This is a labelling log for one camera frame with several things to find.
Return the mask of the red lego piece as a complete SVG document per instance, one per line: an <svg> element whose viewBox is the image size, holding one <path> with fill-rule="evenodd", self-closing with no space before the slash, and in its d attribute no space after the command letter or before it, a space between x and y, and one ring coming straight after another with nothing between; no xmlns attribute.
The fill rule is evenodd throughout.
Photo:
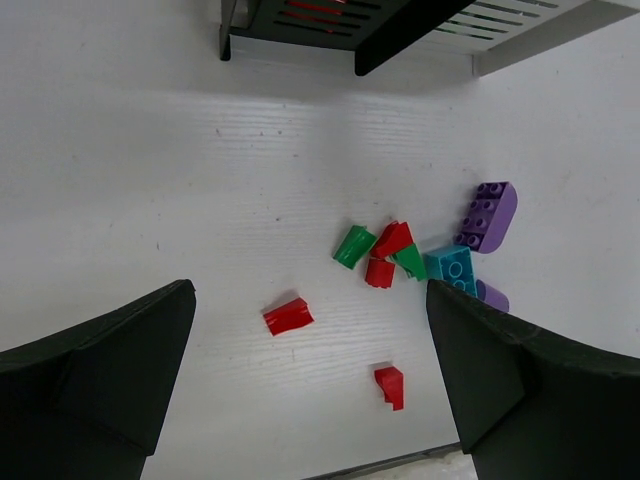
<svg viewBox="0 0 640 480"><path fill-rule="evenodd" d="M285 1L285 10L280 15L301 21L305 28L335 34L337 28L358 29L357 24L348 22L347 13L336 6L319 5L311 1Z"/></svg>

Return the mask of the green lego small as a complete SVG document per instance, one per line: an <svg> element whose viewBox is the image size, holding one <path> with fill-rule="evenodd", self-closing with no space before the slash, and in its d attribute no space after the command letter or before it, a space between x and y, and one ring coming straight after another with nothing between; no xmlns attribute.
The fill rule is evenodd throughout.
<svg viewBox="0 0 640 480"><path fill-rule="evenodd" d="M376 243L377 237L365 226L353 225L337 247L332 258L347 269L353 270Z"/></svg>

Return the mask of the red lego brick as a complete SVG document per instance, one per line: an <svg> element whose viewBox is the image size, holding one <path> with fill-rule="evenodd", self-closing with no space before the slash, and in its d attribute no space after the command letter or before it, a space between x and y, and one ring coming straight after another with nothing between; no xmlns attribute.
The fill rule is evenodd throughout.
<svg viewBox="0 0 640 480"><path fill-rule="evenodd" d="M314 322L308 303L301 297L263 314L272 336L304 328Z"/></svg>

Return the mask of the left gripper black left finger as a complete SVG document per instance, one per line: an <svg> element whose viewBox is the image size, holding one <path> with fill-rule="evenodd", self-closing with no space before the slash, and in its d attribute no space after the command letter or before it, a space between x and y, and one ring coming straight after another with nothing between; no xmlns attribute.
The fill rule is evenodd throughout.
<svg viewBox="0 0 640 480"><path fill-rule="evenodd" d="M4 479L138 479L157 448L196 310L176 280L1 354Z"/></svg>

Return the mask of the green lego slope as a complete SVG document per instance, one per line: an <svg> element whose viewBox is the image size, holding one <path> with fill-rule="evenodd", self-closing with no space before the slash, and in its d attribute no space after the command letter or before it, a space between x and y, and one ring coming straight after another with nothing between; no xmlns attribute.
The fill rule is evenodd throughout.
<svg viewBox="0 0 640 480"><path fill-rule="evenodd" d="M417 281L427 279L425 265L415 243L392 254L391 259L405 271L409 278Z"/></svg>

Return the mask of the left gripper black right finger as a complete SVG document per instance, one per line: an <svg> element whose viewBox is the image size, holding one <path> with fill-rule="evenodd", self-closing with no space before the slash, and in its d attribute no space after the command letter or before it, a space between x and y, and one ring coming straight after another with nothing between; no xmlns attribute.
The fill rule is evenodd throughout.
<svg viewBox="0 0 640 480"><path fill-rule="evenodd" d="M496 310L440 280L426 310L480 479L636 479L639 361Z"/></svg>

